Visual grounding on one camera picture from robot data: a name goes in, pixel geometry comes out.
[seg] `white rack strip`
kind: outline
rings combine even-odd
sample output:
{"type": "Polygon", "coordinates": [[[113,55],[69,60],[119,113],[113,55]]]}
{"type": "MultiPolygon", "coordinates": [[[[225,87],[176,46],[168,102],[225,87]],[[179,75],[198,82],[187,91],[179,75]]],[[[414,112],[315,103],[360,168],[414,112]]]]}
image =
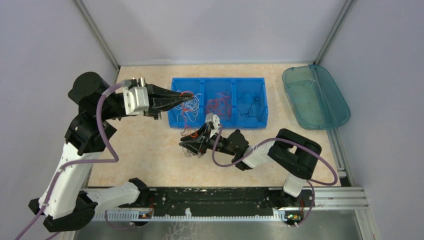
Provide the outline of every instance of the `white rack strip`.
{"type": "MultiPolygon", "coordinates": [[[[139,218],[146,211],[139,210],[109,210],[107,219],[111,222],[279,222],[287,221],[285,212],[274,210],[272,216],[192,216],[190,211],[184,216],[153,216],[152,218],[139,218]]],[[[105,213],[94,216],[92,221],[105,221],[105,213]]]]}

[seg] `black wire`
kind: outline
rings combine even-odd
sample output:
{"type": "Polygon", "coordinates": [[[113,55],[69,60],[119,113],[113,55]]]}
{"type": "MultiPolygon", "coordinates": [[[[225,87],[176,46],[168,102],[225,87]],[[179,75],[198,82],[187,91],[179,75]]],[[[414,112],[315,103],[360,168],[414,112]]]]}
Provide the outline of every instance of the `black wire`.
{"type": "Polygon", "coordinates": [[[250,91],[245,91],[240,95],[240,97],[237,99],[236,102],[238,103],[239,100],[243,97],[243,95],[245,93],[249,93],[250,96],[252,97],[252,102],[250,103],[250,107],[247,109],[247,112],[245,112],[245,113],[242,113],[242,111],[240,111],[240,110],[237,110],[237,112],[240,113],[240,117],[243,117],[243,115],[244,115],[244,116],[247,116],[247,117],[257,118],[257,120],[259,122],[262,122],[262,117],[259,114],[257,114],[256,112],[253,111],[253,105],[255,103],[257,103],[259,105],[259,107],[261,107],[261,98],[259,96],[253,96],[253,94],[250,91]]]}

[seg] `blue bin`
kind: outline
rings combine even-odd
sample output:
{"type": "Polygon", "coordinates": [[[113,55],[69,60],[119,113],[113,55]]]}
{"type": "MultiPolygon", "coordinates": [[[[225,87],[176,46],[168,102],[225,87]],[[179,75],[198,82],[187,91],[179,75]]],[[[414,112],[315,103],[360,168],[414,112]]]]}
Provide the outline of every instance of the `blue bin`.
{"type": "MultiPolygon", "coordinates": [[[[210,112],[219,116],[224,128],[263,129],[267,126],[268,103],[263,77],[173,78],[171,90],[201,94],[197,117],[189,113],[191,120],[186,123],[191,128],[200,128],[210,112]]],[[[168,111],[171,128],[184,128],[184,120],[181,110],[168,111]]]]}

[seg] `white bracket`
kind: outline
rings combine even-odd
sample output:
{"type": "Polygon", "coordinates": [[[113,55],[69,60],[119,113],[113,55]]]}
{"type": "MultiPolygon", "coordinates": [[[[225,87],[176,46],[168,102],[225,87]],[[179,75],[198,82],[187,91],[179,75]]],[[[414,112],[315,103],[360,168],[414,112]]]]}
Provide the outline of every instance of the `white bracket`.
{"type": "Polygon", "coordinates": [[[123,86],[123,102],[125,105],[125,113],[127,115],[143,114],[145,110],[149,109],[149,95],[144,78],[140,78],[139,84],[128,88],[127,85],[123,86]]]}
{"type": "MultiPolygon", "coordinates": [[[[286,222],[286,212],[283,210],[272,210],[269,216],[192,216],[190,208],[185,209],[185,215],[181,216],[153,216],[150,218],[140,217],[149,212],[149,209],[112,209],[107,211],[107,219],[111,222],[286,222]]],[[[97,213],[92,221],[104,222],[105,213],[97,213]]]]}
{"type": "Polygon", "coordinates": [[[127,181],[121,186],[114,186],[106,189],[90,190],[84,189],[93,202],[97,202],[94,211],[103,213],[109,209],[116,208],[124,204],[132,204],[139,197],[140,191],[133,183],[127,181]]]}
{"type": "Polygon", "coordinates": [[[209,136],[210,138],[212,138],[212,136],[215,135],[218,132],[218,130],[220,129],[220,126],[219,126],[220,117],[218,115],[214,114],[213,112],[211,112],[211,113],[208,113],[206,115],[204,122],[207,123],[207,124],[212,123],[213,129],[210,131],[210,136],[209,136]]]}
{"type": "Polygon", "coordinates": [[[307,181],[306,179],[302,179],[300,177],[297,177],[289,173],[287,178],[285,179],[282,190],[285,193],[290,194],[291,196],[297,198],[299,194],[301,194],[302,188],[306,184],[306,181],[307,181]]]}
{"type": "Polygon", "coordinates": [[[274,143],[275,141],[269,141],[260,147],[257,147],[257,144],[249,146],[244,154],[247,154],[250,151],[253,152],[243,160],[243,163],[254,169],[259,165],[274,162],[274,160],[268,156],[268,151],[274,143]]]}

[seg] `beige floor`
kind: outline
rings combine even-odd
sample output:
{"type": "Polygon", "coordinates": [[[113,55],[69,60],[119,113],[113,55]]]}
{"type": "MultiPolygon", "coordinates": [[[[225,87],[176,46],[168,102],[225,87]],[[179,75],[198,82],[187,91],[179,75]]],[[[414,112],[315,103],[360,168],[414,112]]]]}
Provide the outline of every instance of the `beige floor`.
{"type": "MultiPolygon", "coordinates": [[[[326,131],[301,128],[284,93],[282,74],[290,67],[304,64],[226,64],[170,65],[122,67],[118,81],[145,77],[146,82],[170,88],[176,77],[264,77],[268,101],[266,129],[242,130],[249,143],[255,144],[275,137],[287,128],[322,146],[321,156],[334,167],[335,161],[326,131]]],[[[168,116],[162,120],[150,117],[126,117],[110,123],[117,129],[110,143],[120,157],[118,163],[95,164],[89,186],[116,186],[128,179],[139,178],[150,187],[274,187],[282,186],[288,172],[272,162],[248,171],[235,167],[221,168],[212,162],[211,151],[202,158],[185,157],[178,146],[180,129],[170,128],[168,116]]],[[[226,129],[227,137],[234,129],[226,129]]],[[[111,157],[108,151],[101,155],[111,157]]],[[[230,163],[231,156],[217,153],[217,160],[230,163]]],[[[318,161],[313,178],[331,182],[331,172],[318,161]]]]}

